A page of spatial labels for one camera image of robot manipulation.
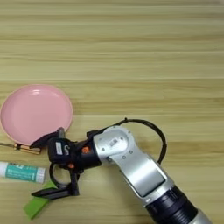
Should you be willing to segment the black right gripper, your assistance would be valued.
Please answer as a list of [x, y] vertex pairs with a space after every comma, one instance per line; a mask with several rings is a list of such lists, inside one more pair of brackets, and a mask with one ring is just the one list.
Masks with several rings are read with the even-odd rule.
[[60, 168], [70, 171], [70, 182], [63, 184], [51, 174], [50, 178], [54, 183], [54, 186], [34, 192], [32, 196], [48, 200], [56, 200], [68, 196], [79, 196], [79, 175], [77, 173], [83, 173], [86, 169], [100, 166], [102, 162], [100, 161], [92, 142], [89, 142], [88, 140], [72, 142], [66, 138], [66, 133], [63, 128], [59, 128], [55, 132], [43, 135], [34, 141], [30, 147], [43, 148], [46, 146], [48, 140], [53, 137], [59, 137], [56, 142], [56, 164], [59, 165]]

